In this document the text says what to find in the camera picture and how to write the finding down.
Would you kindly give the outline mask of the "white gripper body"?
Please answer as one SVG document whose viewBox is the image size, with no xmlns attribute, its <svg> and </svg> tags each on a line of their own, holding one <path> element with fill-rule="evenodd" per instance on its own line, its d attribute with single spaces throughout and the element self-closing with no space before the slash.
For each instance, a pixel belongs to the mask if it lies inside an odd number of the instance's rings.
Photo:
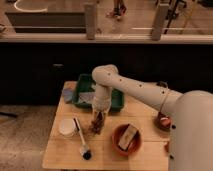
<svg viewBox="0 0 213 171">
<path fill-rule="evenodd" d="M 98 116 L 101 116 L 102 120 L 105 120 L 110 110 L 110 103 L 108 101 L 93 101 L 92 102 L 92 111 L 93 117 L 95 120 L 98 119 Z"/>
</svg>

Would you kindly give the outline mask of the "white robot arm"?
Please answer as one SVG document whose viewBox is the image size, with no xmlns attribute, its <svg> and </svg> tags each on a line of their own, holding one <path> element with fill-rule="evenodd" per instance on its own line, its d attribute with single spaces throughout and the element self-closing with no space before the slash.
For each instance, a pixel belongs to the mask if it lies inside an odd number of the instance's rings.
<svg viewBox="0 0 213 171">
<path fill-rule="evenodd" d="M 115 65 L 95 67 L 94 111 L 110 107 L 113 88 L 171 118 L 168 171 L 213 171 L 213 93 L 180 93 L 118 74 Z"/>
</svg>

